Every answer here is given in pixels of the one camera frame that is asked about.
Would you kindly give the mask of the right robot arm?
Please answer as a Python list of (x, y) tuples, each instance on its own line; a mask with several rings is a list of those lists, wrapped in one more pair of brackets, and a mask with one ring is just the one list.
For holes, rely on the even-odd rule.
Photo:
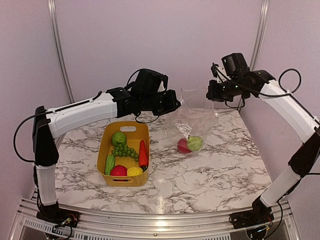
[(224, 82), (209, 81), (206, 98), (214, 102), (230, 102), (234, 97), (255, 96), (273, 108), (296, 132), (301, 147), (287, 167), (252, 203), (252, 209), (234, 212), (229, 221), (234, 229), (247, 228), (274, 220), (272, 206), (289, 195), (310, 173), (320, 156), (320, 121), (285, 91), (267, 71), (250, 71)]

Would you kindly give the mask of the red toy tomato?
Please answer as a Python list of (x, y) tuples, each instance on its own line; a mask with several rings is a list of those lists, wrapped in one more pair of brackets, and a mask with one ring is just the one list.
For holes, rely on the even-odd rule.
[(185, 138), (181, 138), (178, 143), (177, 143), (177, 149), (183, 153), (183, 154), (188, 154), (191, 153), (192, 151), (188, 148), (187, 146), (187, 140)]

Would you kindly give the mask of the clear zip top bag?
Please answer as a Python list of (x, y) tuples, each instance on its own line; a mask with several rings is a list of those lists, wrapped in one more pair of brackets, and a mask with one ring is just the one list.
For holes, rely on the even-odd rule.
[(178, 150), (177, 144), (181, 138), (188, 140), (190, 136), (199, 136), (203, 139), (202, 148), (196, 152), (181, 153), (197, 155), (204, 147), (210, 131), (219, 120), (214, 102), (206, 98), (208, 89), (201, 87), (191, 90), (181, 89), (177, 99), (181, 106), (165, 116), (162, 130), (161, 144), (166, 148)]

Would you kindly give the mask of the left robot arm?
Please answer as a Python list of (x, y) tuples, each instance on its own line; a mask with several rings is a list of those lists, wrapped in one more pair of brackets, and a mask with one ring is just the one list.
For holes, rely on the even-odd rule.
[(56, 225), (75, 228), (79, 213), (59, 207), (55, 187), (55, 167), (59, 153), (55, 139), (79, 127), (101, 120), (121, 118), (141, 112), (162, 116), (177, 110), (181, 103), (174, 90), (134, 93), (116, 87), (95, 97), (66, 106), (45, 110), (40, 106), (33, 121), (33, 179), (38, 190), (36, 217)]

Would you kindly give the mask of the yellow plastic basket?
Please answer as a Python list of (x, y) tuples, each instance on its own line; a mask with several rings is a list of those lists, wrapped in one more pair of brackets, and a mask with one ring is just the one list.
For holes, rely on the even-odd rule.
[[(112, 144), (112, 136), (116, 132), (124, 133), (126, 136), (126, 144), (128, 148), (134, 149), (137, 154), (140, 153), (141, 142), (144, 142), (145, 153), (143, 164), (139, 160), (135, 160), (131, 156), (115, 156), (114, 168), (111, 170), (113, 175), (106, 174), (107, 157), (114, 151)], [(100, 142), (97, 170), (104, 178), (105, 182), (112, 187), (140, 187), (148, 180), (148, 171), (150, 167), (150, 134), (149, 128), (144, 123), (137, 123), (135, 121), (118, 121), (107, 125), (102, 135)], [(135, 176), (128, 176), (129, 168), (140, 167), (142, 173)]]

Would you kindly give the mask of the light green toy apple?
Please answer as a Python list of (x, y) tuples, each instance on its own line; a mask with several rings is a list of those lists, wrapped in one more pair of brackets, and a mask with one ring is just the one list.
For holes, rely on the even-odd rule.
[(117, 131), (112, 135), (111, 143), (115, 147), (119, 145), (124, 146), (127, 144), (127, 136), (123, 132)]

